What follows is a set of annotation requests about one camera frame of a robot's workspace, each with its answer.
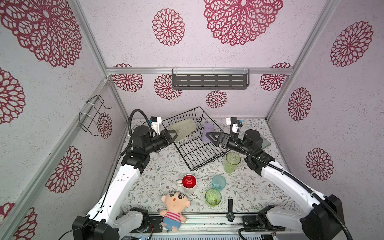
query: watch strap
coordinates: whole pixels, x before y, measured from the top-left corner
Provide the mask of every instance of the watch strap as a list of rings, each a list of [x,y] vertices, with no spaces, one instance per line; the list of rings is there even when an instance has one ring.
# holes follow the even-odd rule
[[[233,212],[233,199],[228,199],[228,212]]]

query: plush toy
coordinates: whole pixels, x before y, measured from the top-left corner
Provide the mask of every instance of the plush toy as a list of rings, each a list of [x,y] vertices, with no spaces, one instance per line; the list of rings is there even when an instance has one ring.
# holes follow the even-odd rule
[[[187,219],[181,215],[181,212],[186,207],[191,206],[191,202],[188,201],[187,196],[180,192],[170,192],[162,196],[161,200],[165,202],[167,207],[167,210],[160,212],[160,215],[164,216],[161,225],[172,232],[177,232],[181,222],[187,221]]]

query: floral tablecloth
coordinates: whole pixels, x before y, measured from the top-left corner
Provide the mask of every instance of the floral tablecloth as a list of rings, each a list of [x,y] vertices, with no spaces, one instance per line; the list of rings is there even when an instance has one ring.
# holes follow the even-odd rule
[[[229,131],[225,119],[215,119],[214,121],[225,132]],[[132,129],[143,122],[143,120],[139,119],[132,121]],[[239,138],[242,138],[247,129],[259,131],[272,143],[265,151],[285,167],[265,120],[242,119],[242,123],[243,127]],[[161,197],[170,191],[181,191],[181,188],[176,185],[176,180],[186,174],[193,174],[197,178],[197,190],[192,194],[188,194],[191,206],[185,212],[227,212],[228,198],[233,199],[234,212],[256,212],[268,204],[283,206],[289,210],[299,209],[293,199],[272,182],[250,170],[245,161],[241,161],[232,174],[227,174],[224,171],[224,163],[225,156],[191,172],[174,145],[162,149],[160,153],[152,153],[148,166],[125,197],[124,211],[129,211],[132,207],[147,209],[149,212],[159,212],[165,209]],[[212,177],[215,175],[225,177],[227,186],[220,192],[222,201],[219,205],[209,207],[205,202],[205,192],[211,188]]]

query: black metal shelf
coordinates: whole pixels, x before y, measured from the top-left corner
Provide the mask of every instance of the black metal shelf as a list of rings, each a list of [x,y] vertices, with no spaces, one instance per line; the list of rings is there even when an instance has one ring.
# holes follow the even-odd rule
[[[223,130],[201,107],[194,108],[163,120],[162,125],[164,128],[167,128],[168,126],[187,119],[193,119],[195,121],[196,130],[179,142],[175,142],[174,145],[184,159],[189,170],[194,171],[220,158],[228,150],[216,147],[213,143],[205,143],[201,140],[204,126],[207,123],[212,123],[215,126],[215,132],[223,132]]]

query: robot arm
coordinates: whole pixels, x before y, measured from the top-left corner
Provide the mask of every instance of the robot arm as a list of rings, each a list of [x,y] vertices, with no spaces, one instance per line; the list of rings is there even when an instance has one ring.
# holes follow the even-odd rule
[[[217,147],[231,149],[244,154],[248,167],[258,175],[273,182],[287,193],[302,208],[303,211],[289,211],[270,205],[259,212],[256,226],[259,228],[281,226],[305,233],[309,239],[331,240],[341,230],[341,226],[326,211],[326,205],[331,207],[342,222],[344,222],[341,201],[334,195],[326,197],[309,186],[301,185],[294,180],[294,176],[288,173],[275,159],[262,150],[263,139],[258,131],[249,129],[244,133],[242,141],[238,139],[241,121],[236,117],[228,118],[227,125],[231,125],[230,134],[224,132],[208,132],[206,136]],[[323,201],[320,202],[313,195],[316,194]]]
[[[148,211],[132,208],[123,215],[121,206],[124,197],[134,182],[143,173],[150,160],[150,153],[173,143],[177,137],[174,130],[160,131],[161,118],[151,117],[151,127],[138,126],[132,133],[132,146],[124,155],[121,167],[107,192],[88,212],[87,217],[78,216],[72,224],[74,240],[120,240],[134,229],[144,231],[148,227]]]

